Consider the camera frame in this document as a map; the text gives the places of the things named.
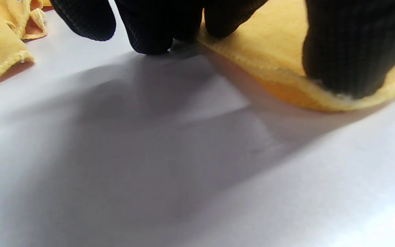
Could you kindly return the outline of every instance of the yellow microfiber cloth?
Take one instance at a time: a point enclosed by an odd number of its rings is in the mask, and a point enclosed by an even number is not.
[[[43,6],[42,0],[0,0],[0,77],[15,64],[34,62],[22,39],[47,34]]]
[[[358,100],[334,95],[307,79],[302,66],[307,29],[304,0],[271,0],[226,39],[212,38],[203,23],[198,40],[242,67],[274,96],[303,108],[349,111],[395,98],[395,67],[381,89]]]

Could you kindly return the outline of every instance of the glove finger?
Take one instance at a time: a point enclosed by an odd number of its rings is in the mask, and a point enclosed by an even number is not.
[[[173,44],[169,3],[164,0],[116,0],[132,48],[159,55]]]
[[[189,41],[196,37],[202,22],[203,0],[171,0],[173,38]]]
[[[374,94],[395,65],[395,1],[342,3],[306,0],[307,75],[335,94],[354,99]]]
[[[80,36],[97,41],[110,39],[116,21],[107,0],[51,0],[55,11]]]
[[[217,37],[224,38],[246,22],[267,0],[210,0],[205,8],[205,27]]]

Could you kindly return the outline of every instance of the black glove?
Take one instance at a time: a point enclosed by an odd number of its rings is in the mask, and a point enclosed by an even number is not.
[[[108,0],[51,0],[77,34],[110,39],[116,21]],[[195,37],[205,8],[208,32],[231,34],[266,0],[116,0],[137,52],[165,53],[173,39]],[[395,65],[395,0],[306,0],[309,31],[303,65],[325,89],[361,98],[371,95]]]

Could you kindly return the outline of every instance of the stitched hem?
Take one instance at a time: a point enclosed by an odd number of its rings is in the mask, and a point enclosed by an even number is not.
[[[0,64],[0,77],[7,72],[7,70],[18,62],[34,62],[33,56],[26,50],[21,50],[11,55],[8,59]]]

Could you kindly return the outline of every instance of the white surface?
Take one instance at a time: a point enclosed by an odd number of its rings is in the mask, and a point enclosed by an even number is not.
[[[395,102],[303,111],[47,18],[0,83],[0,247],[395,246]]]

